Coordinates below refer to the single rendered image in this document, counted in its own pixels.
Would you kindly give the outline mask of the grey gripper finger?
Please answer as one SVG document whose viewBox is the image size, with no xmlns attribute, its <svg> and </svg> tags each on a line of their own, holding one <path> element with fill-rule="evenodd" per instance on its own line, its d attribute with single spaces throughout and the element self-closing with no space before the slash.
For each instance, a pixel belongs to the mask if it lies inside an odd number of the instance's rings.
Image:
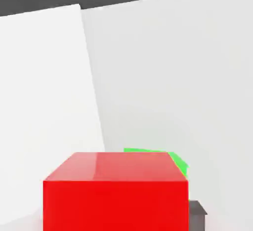
<svg viewBox="0 0 253 231">
<path fill-rule="evenodd" d="M 205 231 L 207 212 L 197 200 L 189 201 L 189 231 Z"/>
</svg>

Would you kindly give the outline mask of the small red cube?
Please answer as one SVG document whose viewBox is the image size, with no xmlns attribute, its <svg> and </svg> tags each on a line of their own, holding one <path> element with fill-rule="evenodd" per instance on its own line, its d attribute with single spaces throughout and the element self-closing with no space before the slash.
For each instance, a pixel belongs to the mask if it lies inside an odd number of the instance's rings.
<svg viewBox="0 0 253 231">
<path fill-rule="evenodd" d="M 43 181 L 43 231 L 188 230 L 188 181 L 166 152 L 74 153 Z"/>
</svg>

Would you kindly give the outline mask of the small green cube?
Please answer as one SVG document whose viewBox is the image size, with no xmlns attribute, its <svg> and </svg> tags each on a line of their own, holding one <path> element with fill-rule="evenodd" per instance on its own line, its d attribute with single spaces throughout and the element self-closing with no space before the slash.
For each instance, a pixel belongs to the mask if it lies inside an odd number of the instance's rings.
<svg viewBox="0 0 253 231">
<path fill-rule="evenodd" d="M 149 150 L 149 149 L 138 149 L 138 148 L 124 148 L 124 152 L 164 152 L 160 150 Z M 175 152 L 168 152 L 169 156 L 172 158 L 176 166 L 182 172 L 182 174 L 187 178 L 187 170 L 189 165 Z"/>
</svg>

